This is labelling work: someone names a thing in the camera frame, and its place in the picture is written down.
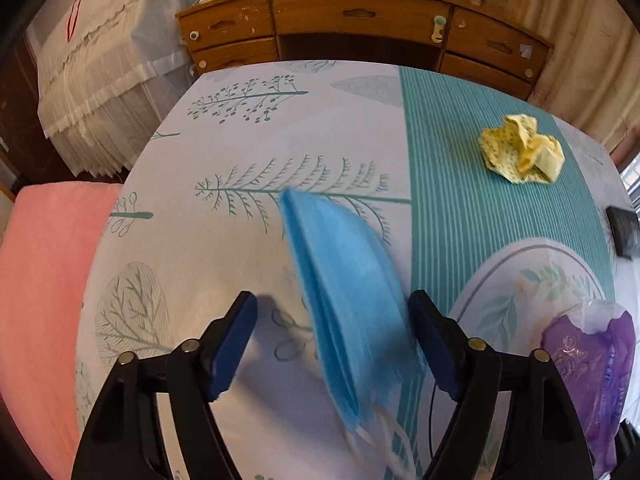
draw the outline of pink pillow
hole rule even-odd
[[[54,480],[71,477],[74,369],[84,287],[121,184],[20,191],[0,247],[0,392]]]

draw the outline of surgical mask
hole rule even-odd
[[[415,479],[406,433],[386,408],[392,389],[423,373],[394,266],[372,229],[347,208],[285,189],[280,211],[308,307],[327,389],[356,451],[354,435]],[[393,434],[406,461],[392,452]]]

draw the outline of yellow cloth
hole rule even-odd
[[[537,129],[536,119],[526,115],[504,116],[503,126],[483,129],[478,142],[487,168],[514,184],[555,182],[564,163],[562,146]]]

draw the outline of mask ear loop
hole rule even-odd
[[[416,480],[417,473],[415,470],[414,454],[406,431],[398,424],[389,410],[375,405],[373,411],[374,423],[377,429],[381,430],[376,432],[378,439],[374,438],[370,433],[367,433],[361,426],[356,430],[356,434],[382,454],[386,465],[396,476],[402,480]],[[400,456],[392,450],[394,433],[398,434],[402,447],[404,447],[404,461],[401,461]],[[347,430],[345,438],[351,453],[353,453],[358,462],[369,466],[358,449],[355,435]]]

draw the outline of wooden cabinet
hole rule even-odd
[[[200,10],[178,20],[191,52],[233,41],[273,36],[268,0],[228,0],[215,12]]]
[[[273,19],[277,34],[364,34],[436,44],[433,19],[449,9],[436,0],[273,0]]]
[[[267,63],[278,60],[274,38],[239,41],[223,46],[206,48],[193,53],[193,61],[201,74],[230,66]]]
[[[523,101],[531,92],[531,86],[516,76],[448,52],[442,57],[440,73],[488,86]]]
[[[446,50],[500,68],[523,80],[536,81],[548,48],[531,36],[477,12],[457,8]]]
[[[177,17],[200,73],[275,60],[366,60],[440,71],[520,99],[552,47],[501,9],[469,0],[210,0]]]

